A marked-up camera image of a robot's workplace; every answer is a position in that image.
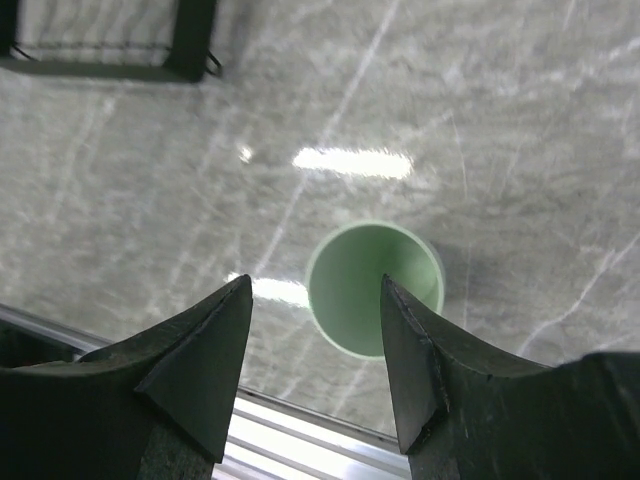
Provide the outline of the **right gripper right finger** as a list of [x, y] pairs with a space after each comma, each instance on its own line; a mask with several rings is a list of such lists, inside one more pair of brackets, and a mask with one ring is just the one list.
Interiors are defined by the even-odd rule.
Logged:
[[400, 451], [415, 479], [635, 479], [639, 356], [555, 367], [501, 350], [391, 278], [380, 315]]

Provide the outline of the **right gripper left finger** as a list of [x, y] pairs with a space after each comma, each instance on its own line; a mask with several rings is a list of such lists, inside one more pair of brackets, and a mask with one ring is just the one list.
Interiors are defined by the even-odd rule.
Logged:
[[221, 463], [253, 295], [242, 275], [84, 355], [1, 324], [5, 479], [208, 479]]

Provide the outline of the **light green tumbler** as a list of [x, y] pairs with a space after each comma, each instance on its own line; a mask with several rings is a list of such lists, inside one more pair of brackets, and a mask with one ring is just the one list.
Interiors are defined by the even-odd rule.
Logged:
[[415, 233], [381, 220], [362, 220], [329, 233], [307, 265], [310, 311], [321, 335], [360, 359], [384, 358], [380, 298], [387, 274], [440, 314], [447, 279], [435, 247]]

